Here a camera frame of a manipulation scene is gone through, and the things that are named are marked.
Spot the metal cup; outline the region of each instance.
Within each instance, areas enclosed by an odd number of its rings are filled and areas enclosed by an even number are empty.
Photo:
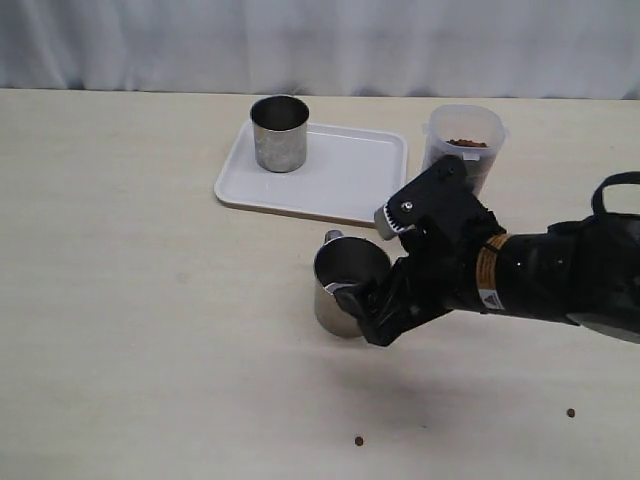
[[[263,98],[251,107],[256,161],[265,170],[286,173],[307,160],[309,107],[288,95]]]
[[[338,337],[361,337],[358,321],[340,309],[333,295],[340,288],[372,278],[380,282],[390,270],[389,256],[374,243],[344,236],[339,230],[328,231],[313,261],[314,311],[318,323]]]

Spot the plastic container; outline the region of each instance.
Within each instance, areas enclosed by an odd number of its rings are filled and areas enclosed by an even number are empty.
[[[477,105],[443,105],[436,108],[424,125],[427,146],[422,163],[426,170],[445,155],[456,155],[464,160],[470,188],[477,196],[507,137],[500,117],[491,110]],[[459,146],[449,142],[484,144],[486,146]]]

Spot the white backdrop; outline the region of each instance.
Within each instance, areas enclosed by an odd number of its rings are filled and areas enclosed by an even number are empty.
[[[3,0],[0,86],[638,98],[639,0]]]

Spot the table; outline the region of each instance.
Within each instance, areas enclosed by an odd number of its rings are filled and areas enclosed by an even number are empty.
[[[471,313],[386,349],[324,332],[311,261],[337,225],[212,195],[255,99],[0,91],[0,478],[636,476],[636,345]],[[482,200],[513,232],[583,218],[638,166],[638,102],[305,100],[404,135],[410,178],[436,106],[493,109],[510,137]]]

